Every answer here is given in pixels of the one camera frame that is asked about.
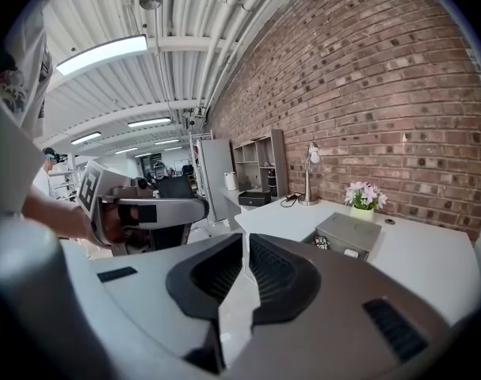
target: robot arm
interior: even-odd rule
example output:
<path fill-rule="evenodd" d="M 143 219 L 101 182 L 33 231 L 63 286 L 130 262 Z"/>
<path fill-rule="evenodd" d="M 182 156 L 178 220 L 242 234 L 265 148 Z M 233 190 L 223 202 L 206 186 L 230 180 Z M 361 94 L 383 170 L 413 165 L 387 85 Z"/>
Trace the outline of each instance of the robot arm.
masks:
<path fill-rule="evenodd" d="M 204 199 L 156 199 L 153 195 L 146 179 L 131 179 L 89 161 L 78 193 L 78 203 L 92 221 L 96 239 L 117 249 L 124 247 L 126 242 L 145 249 L 153 245 L 154 231 L 192 224 L 208 215 L 208 203 Z M 122 243 L 111 241 L 105 232 L 105 213 L 112 207 L 117 209 L 125 233 Z M 133 207 L 137 211 L 137 219 L 132 217 Z"/>

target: black cable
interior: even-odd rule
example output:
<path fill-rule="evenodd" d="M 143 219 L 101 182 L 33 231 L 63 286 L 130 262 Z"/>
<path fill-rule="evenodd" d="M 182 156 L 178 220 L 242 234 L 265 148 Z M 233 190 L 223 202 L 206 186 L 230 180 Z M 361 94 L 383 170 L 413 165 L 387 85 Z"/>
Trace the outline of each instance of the black cable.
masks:
<path fill-rule="evenodd" d="M 298 197 L 300 196 L 299 193 L 294 193 L 288 197 L 286 197 L 285 199 L 283 199 L 279 204 L 281 205 L 281 207 L 283 208 L 290 208 L 290 207 L 293 207 L 296 203 L 296 201 L 298 200 Z M 291 205 L 289 206 L 285 206 L 284 203 L 289 203 L 290 201 L 292 201 Z"/>

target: person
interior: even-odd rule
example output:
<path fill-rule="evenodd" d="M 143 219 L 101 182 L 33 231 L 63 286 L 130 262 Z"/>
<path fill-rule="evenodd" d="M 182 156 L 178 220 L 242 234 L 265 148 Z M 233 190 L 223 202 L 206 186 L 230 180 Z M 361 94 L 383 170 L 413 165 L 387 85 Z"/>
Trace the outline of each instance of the person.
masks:
<path fill-rule="evenodd" d="M 44 160 L 44 164 L 41 166 L 41 169 L 37 173 L 36 177 L 34 177 L 32 185 L 38 188 L 38 190 L 40 190 L 40 192 L 46 196 L 56 199 L 57 197 L 55 196 L 55 190 L 50 182 L 50 176 L 48 175 L 48 172 L 50 172 L 54 165 L 57 164 L 57 158 L 59 155 L 52 148 L 44 148 L 43 153 L 46 159 Z"/>
<path fill-rule="evenodd" d="M 4 111 L 31 139 L 44 131 L 44 99 L 53 72 L 44 31 L 45 1 L 21 14 L 0 51 L 0 100 L 5 105 Z M 52 158 L 47 156 L 45 165 L 51 162 Z M 22 214 L 50 227 L 60 237 L 84 238 L 102 245 L 96 241 L 90 220 L 79 205 L 55 200 L 49 194 L 43 185 L 38 188 L 36 182 L 25 198 Z M 132 210 L 132 217 L 137 218 L 136 210 Z M 123 238 L 116 207 L 105 212 L 104 228 L 110 240 Z"/>

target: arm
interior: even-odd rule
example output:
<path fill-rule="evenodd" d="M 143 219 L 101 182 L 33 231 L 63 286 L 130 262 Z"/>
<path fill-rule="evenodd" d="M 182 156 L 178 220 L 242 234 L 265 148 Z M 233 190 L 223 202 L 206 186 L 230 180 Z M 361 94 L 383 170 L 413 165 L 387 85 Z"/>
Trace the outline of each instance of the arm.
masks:
<path fill-rule="evenodd" d="M 35 186 L 25 199 L 22 214 L 48 226 L 60 237 L 83 238 L 97 244 L 90 220 L 79 205 L 51 199 Z"/>
<path fill-rule="evenodd" d="M 74 203 L 52 199 L 32 186 L 25 198 L 22 214 L 51 228 L 58 236 L 86 239 L 97 246 L 110 249 L 94 236 L 89 218 Z M 131 207 L 131 217 L 138 219 L 138 209 Z M 103 229 L 112 242 L 125 241 L 124 230 L 115 204 L 106 205 Z"/>

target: black chair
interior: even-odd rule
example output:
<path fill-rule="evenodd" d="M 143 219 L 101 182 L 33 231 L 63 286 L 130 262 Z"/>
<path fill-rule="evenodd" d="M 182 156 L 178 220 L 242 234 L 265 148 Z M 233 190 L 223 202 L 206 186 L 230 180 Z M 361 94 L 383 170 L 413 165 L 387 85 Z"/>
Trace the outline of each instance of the black chair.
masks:
<path fill-rule="evenodd" d="M 193 190 L 187 176 L 173 177 L 158 181 L 159 198 L 161 199 L 192 199 Z M 174 248 L 187 244 L 192 224 L 169 226 L 153 231 L 154 250 Z"/>
<path fill-rule="evenodd" d="M 161 199 L 192 199 L 194 198 L 191 184 L 187 176 L 172 177 L 158 182 Z"/>

